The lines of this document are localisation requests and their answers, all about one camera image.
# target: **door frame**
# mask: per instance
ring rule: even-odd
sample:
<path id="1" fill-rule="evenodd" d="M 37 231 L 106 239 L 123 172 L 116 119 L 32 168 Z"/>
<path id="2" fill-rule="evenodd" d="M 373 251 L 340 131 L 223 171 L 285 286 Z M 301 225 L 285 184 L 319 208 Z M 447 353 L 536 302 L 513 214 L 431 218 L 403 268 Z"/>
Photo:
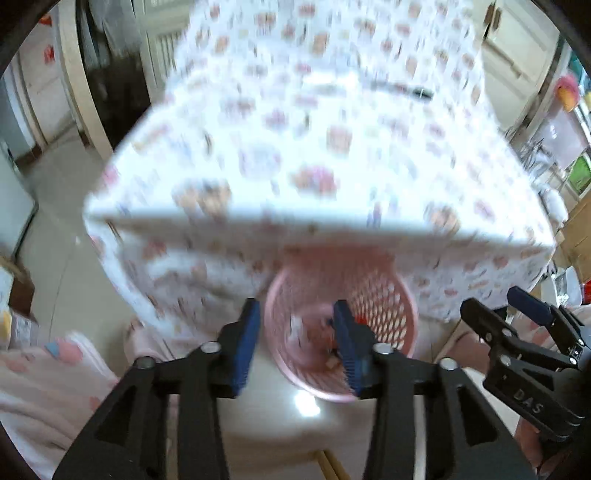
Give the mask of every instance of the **door frame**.
<path id="1" fill-rule="evenodd" d="M 57 13 L 56 23 L 59 32 L 59 49 L 63 60 L 64 82 L 67 96 L 72 100 L 74 118 L 79 119 L 88 140 L 100 157 L 107 162 L 113 154 L 113 147 L 96 111 L 86 79 L 78 42 L 76 0 L 61 0 Z"/>

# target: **pink object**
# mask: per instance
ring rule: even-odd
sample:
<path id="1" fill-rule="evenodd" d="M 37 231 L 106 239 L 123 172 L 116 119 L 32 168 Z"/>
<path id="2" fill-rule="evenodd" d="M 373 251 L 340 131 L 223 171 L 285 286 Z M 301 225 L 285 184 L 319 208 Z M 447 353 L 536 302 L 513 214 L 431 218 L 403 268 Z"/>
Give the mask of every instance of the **pink object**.
<path id="1" fill-rule="evenodd" d="M 577 79 L 574 77 L 572 73 L 568 73 L 558 79 L 554 91 L 558 92 L 559 88 L 566 88 L 577 99 L 576 103 L 579 103 L 579 83 L 577 82 Z"/>
<path id="2" fill-rule="evenodd" d="M 351 392 L 327 321 L 347 300 L 358 323 L 378 342 L 412 356 L 417 307 L 390 255 L 374 249 L 310 248 L 294 255 L 272 282 L 265 304 L 267 343 L 281 372 L 325 400 L 348 402 Z"/>

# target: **clothing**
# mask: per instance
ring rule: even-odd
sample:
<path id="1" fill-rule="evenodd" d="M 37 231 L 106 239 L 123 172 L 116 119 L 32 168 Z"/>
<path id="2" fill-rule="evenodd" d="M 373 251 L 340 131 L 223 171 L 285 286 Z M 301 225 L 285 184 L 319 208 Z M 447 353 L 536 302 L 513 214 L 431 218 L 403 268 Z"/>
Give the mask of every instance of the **clothing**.
<path id="1" fill-rule="evenodd" d="M 117 384 L 79 333 L 0 353 L 0 421 L 41 480 L 53 473 L 82 427 Z"/>

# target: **green item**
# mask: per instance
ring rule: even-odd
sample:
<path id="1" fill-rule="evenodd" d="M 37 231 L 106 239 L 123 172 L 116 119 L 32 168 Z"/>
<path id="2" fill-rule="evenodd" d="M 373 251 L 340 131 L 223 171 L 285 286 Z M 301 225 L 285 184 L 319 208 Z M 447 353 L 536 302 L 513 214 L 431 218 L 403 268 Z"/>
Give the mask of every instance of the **green item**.
<path id="1" fill-rule="evenodd" d="M 574 162 L 573 169 L 569 175 L 569 182 L 579 195 L 591 184 L 591 167 L 589 167 L 585 155 L 581 155 Z"/>

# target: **white door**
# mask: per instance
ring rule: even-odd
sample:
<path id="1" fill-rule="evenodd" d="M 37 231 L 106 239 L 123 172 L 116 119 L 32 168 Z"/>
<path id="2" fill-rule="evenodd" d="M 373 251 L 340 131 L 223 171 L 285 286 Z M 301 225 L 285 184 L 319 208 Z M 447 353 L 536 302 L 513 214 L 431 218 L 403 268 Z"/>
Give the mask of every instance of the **white door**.
<path id="1" fill-rule="evenodd" d="M 486 93 L 503 130 L 519 124 L 530 108 L 558 37 L 558 29 L 531 0 L 496 0 L 482 55 Z"/>
<path id="2" fill-rule="evenodd" d="M 12 163 L 0 152 L 0 255 L 12 258 L 35 210 Z"/>

